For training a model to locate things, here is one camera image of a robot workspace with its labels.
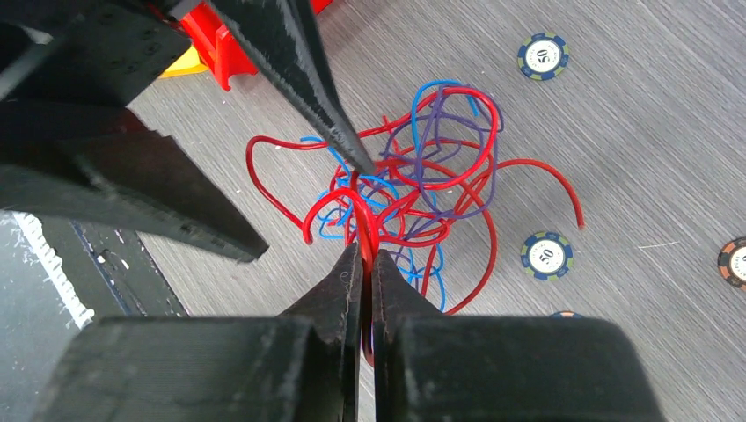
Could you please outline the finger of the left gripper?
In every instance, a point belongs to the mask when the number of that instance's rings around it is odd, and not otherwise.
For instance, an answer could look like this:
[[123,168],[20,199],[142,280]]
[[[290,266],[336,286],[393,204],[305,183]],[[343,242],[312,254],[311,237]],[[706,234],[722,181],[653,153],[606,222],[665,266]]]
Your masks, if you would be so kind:
[[308,1],[208,3],[266,79],[356,170],[376,166],[340,102],[317,20]]

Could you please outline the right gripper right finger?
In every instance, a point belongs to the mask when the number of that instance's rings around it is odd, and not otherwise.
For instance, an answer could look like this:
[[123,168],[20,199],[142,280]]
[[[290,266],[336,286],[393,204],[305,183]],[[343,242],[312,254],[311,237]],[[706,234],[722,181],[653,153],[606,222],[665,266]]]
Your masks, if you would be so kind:
[[661,421],[633,343],[599,318],[445,316],[390,254],[370,275],[380,421]]

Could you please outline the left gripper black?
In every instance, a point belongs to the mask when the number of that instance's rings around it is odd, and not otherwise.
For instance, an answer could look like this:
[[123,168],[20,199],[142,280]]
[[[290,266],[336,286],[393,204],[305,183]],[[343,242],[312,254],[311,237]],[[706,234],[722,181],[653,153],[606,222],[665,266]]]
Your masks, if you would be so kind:
[[177,142],[126,108],[105,107],[128,105],[189,49],[173,6],[1,3],[1,98],[71,103],[2,103],[1,207],[250,262],[267,242]]

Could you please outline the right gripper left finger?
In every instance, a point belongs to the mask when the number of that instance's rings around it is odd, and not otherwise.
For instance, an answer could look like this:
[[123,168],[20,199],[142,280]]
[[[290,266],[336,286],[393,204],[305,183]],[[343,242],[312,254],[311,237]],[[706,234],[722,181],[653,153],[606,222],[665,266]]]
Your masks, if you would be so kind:
[[106,317],[69,344],[35,421],[354,421],[362,251],[272,317]]

